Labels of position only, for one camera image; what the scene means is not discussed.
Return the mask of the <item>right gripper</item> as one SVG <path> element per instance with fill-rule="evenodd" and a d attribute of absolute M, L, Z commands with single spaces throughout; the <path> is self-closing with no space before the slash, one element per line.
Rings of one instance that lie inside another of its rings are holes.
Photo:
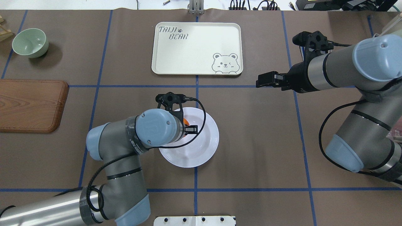
<path fill-rule="evenodd" d="M 287 73 L 271 71 L 258 75 L 256 87 L 264 86 L 281 88 L 282 91 L 294 90 L 297 93 L 311 92 L 311 83 L 303 62 L 293 65 Z"/>

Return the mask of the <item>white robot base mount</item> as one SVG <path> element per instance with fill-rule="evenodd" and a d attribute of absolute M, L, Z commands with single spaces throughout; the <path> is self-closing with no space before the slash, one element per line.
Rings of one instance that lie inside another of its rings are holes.
<path fill-rule="evenodd" d="M 236 226 L 234 216 L 160 216 L 154 226 Z"/>

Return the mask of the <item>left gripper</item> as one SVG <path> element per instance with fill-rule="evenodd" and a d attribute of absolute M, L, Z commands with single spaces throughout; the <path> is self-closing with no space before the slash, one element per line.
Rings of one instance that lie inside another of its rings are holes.
<path fill-rule="evenodd" d="M 178 127 L 178 141 L 185 137 L 185 135 L 198 133 L 198 125 L 185 126 L 183 112 L 178 112 Z"/>

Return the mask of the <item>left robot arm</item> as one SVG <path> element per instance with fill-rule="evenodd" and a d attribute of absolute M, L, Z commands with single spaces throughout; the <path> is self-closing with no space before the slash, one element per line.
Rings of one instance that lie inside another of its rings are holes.
<path fill-rule="evenodd" d="M 149 109 L 142 114 L 90 130 L 86 138 L 91 157 L 103 161 L 87 186 L 50 199 L 1 210 L 2 226 L 94 226 L 115 220 L 135 226 L 150 216 L 149 195 L 139 156 L 164 147 L 203 127 L 186 125 L 183 111 Z"/>

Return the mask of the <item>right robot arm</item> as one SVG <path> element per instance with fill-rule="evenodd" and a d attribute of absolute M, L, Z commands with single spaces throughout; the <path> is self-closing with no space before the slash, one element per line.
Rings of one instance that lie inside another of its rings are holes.
<path fill-rule="evenodd" d="M 346 45 L 320 31 L 303 31 L 292 42 L 304 47 L 303 61 L 287 73 L 258 76 L 256 87 L 309 93 L 353 86 L 358 101 L 332 110 L 318 143 L 333 165 L 401 185 L 401 144 L 387 138 L 401 118 L 401 37 L 395 33 Z"/>

